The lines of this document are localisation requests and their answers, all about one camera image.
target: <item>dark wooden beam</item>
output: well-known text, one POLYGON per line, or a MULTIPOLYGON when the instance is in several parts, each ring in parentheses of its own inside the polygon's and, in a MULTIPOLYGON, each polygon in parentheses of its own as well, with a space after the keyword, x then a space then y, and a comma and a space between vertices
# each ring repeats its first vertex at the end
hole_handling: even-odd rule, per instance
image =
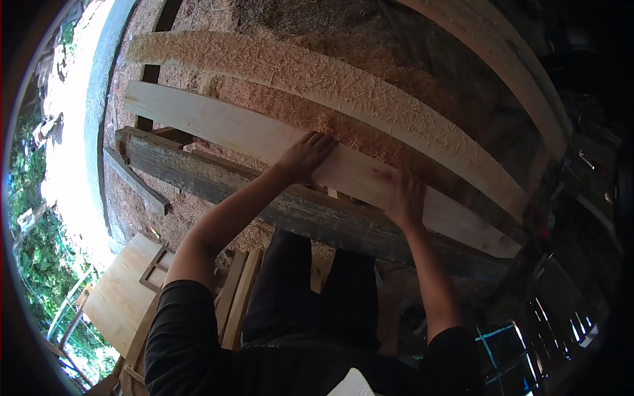
MULTIPOLYGON (((163 0, 161 5, 160 14, 154 24, 153 32, 168 32, 172 30, 174 21, 178 10, 181 8, 183 0, 163 0)), ((153 82, 154 84, 159 82, 160 66, 159 65, 143 65, 143 74, 141 75, 141 81, 153 82)), ((143 130, 149 131, 152 129, 154 121, 145 117, 137 117, 136 126, 143 130)))
MULTIPOLYGON (((175 150, 170 141, 131 127, 117 131, 116 140, 131 166, 212 203, 223 201, 260 173, 209 154, 175 150)), ((413 266, 405 236, 375 208, 293 185, 258 218, 336 248, 413 266)), ((431 239, 452 276, 498 282, 511 261, 440 235, 431 239)))

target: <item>dirt floor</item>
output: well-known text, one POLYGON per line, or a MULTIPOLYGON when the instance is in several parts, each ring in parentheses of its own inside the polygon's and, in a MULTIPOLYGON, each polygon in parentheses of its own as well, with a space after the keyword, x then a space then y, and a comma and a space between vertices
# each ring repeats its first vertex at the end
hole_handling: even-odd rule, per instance
MULTIPOLYGON (((134 34, 151 32, 162 0, 141 0, 134 11, 117 58, 105 125, 104 145, 112 146, 113 111, 116 126, 134 126, 136 116, 122 108, 127 81, 140 80, 141 65, 127 63, 125 55, 134 34)), ((490 152, 520 184, 537 150, 540 137, 534 125, 502 81, 469 49, 435 23, 401 6, 383 9, 379 2, 362 0, 183 0, 173 30, 220 30, 257 35, 342 60, 383 78, 462 128, 490 152)), ((393 166, 416 164, 419 153, 395 149, 382 132, 324 106, 290 94, 242 80, 161 67, 159 84, 187 89, 257 110, 305 128, 333 134, 344 144, 393 166), (395 152, 404 153, 396 156, 395 152)), ((228 160, 263 170, 266 164, 239 155, 216 144, 196 139, 186 150, 198 148, 228 160)), ((138 174, 171 203, 163 217, 147 210, 140 197, 104 166, 107 207, 113 234, 127 241, 141 232, 175 250, 190 227, 213 204, 180 191, 143 172, 138 174)), ((472 200, 472 210, 483 218, 499 220, 495 204, 472 200)), ((228 246, 229 250, 248 251, 266 247, 273 228, 254 220, 228 246)), ((229 255, 218 264, 226 273, 229 255)), ((315 244, 314 266, 327 274, 333 249, 315 244)), ((419 298, 418 284, 411 269, 398 269, 387 262, 377 266, 390 288, 411 298, 419 298)), ((485 286, 456 279, 465 299, 485 286)))

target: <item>person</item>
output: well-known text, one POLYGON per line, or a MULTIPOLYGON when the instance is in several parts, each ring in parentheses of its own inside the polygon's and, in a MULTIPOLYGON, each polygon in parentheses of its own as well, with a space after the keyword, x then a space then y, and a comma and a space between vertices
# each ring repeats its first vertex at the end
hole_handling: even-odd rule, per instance
POLYGON ((482 393, 474 338, 462 326, 451 279, 422 224, 425 184, 409 173, 377 177, 394 189, 385 214, 407 238, 427 315, 428 346, 418 369, 377 354, 374 258, 337 250, 316 294, 310 290, 310 240, 281 229, 262 259, 241 349, 220 348, 211 292, 216 256, 285 188, 309 181, 337 144, 308 132, 185 236, 147 339, 150 395, 482 393))

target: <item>person's left hand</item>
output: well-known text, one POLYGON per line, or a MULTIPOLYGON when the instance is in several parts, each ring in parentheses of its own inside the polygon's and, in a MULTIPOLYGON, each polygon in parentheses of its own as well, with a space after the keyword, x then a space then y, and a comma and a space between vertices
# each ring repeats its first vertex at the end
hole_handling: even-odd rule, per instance
POLYGON ((288 184, 311 182, 313 172, 328 158, 338 141, 320 132, 306 133, 273 166, 288 184))

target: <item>white object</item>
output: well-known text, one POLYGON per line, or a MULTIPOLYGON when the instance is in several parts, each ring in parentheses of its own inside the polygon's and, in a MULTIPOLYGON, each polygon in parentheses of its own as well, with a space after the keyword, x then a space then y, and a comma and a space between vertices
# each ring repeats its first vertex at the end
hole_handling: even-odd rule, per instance
POLYGON ((328 396, 380 396, 374 393, 361 371, 352 367, 346 377, 335 386, 328 396))

